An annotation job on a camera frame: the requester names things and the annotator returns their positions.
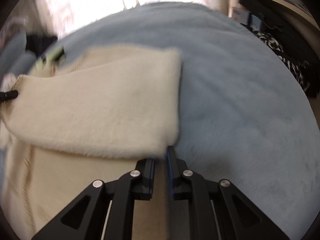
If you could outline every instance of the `light blue blanket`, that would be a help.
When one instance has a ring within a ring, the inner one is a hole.
[[[182,51],[179,158],[206,179],[231,180],[290,239],[300,239],[320,210],[320,134],[279,58],[233,20],[183,3],[111,15],[55,46],[64,46],[67,64],[90,46],[120,42]],[[171,206],[174,239],[188,237],[185,208]]]

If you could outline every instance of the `cream towel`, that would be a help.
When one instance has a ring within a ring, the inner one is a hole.
[[[118,179],[138,159],[164,156],[178,132],[177,51],[95,48],[59,72],[52,67],[32,74],[53,78],[20,77],[18,98],[1,106],[10,130],[1,206],[22,240],[30,240],[93,180]],[[135,202],[133,239],[167,238],[165,191],[160,164],[153,199]]]
[[[22,75],[1,115],[13,135],[46,149],[161,157],[178,134],[179,78],[176,50],[146,49],[53,78]]]

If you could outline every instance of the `black cloth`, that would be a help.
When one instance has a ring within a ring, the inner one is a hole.
[[[26,50],[32,51],[37,57],[42,55],[42,53],[54,42],[58,40],[57,36],[38,36],[35,34],[27,36]]]

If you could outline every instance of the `black and white patterned cloth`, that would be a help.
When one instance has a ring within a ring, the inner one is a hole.
[[[261,41],[263,41],[263,43],[266,44],[269,48],[271,48],[274,52],[278,50],[284,53],[282,45],[275,38],[273,38],[271,34],[260,32],[260,31],[253,31],[252,33],[256,37],[258,37]],[[294,64],[292,60],[290,61],[289,57],[282,57],[280,55],[278,55],[278,57],[290,70],[294,78],[298,81],[298,83],[302,87],[303,91],[306,92],[310,87],[310,83],[302,75],[301,69],[300,69],[301,66]]]

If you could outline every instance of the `metal screw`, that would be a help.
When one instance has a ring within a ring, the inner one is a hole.
[[[138,176],[140,176],[140,171],[137,171],[137,170],[131,171],[131,172],[130,172],[130,175],[131,175],[132,177],[138,177]]]
[[[191,170],[185,170],[182,174],[186,177],[190,177],[193,175],[193,172]]]
[[[223,187],[229,187],[230,186],[230,181],[227,179],[223,179],[222,181],[220,181],[220,185]]]
[[[103,182],[102,182],[101,180],[95,180],[95,181],[92,183],[92,185],[93,185],[94,187],[101,187],[102,184],[103,184]]]

